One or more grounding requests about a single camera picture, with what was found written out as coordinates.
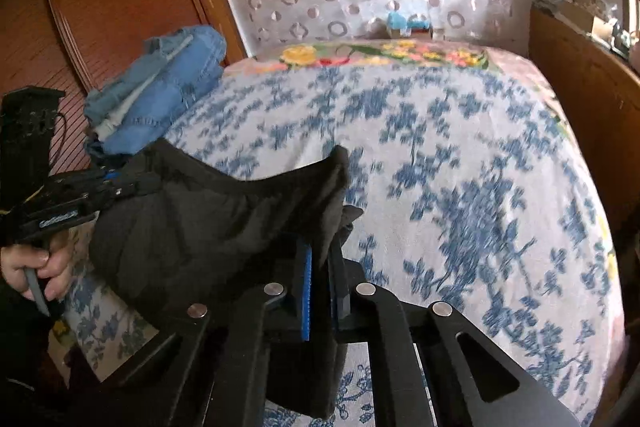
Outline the person's left hand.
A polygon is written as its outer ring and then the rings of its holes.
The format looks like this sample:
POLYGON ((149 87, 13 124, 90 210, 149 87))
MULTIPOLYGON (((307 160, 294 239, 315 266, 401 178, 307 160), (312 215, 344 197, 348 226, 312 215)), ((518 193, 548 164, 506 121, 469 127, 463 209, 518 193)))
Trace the person's left hand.
POLYGON ((28 287, 25 268, 34 269, 37 277, 48 280, 43 295, 47 300, 62 299, 72 280, 73 247, 70 232, 61 231, 51 237, 48 247, 12 245, 1 249, 1 273, 8 285, 23 297, 34 300, 28 287))

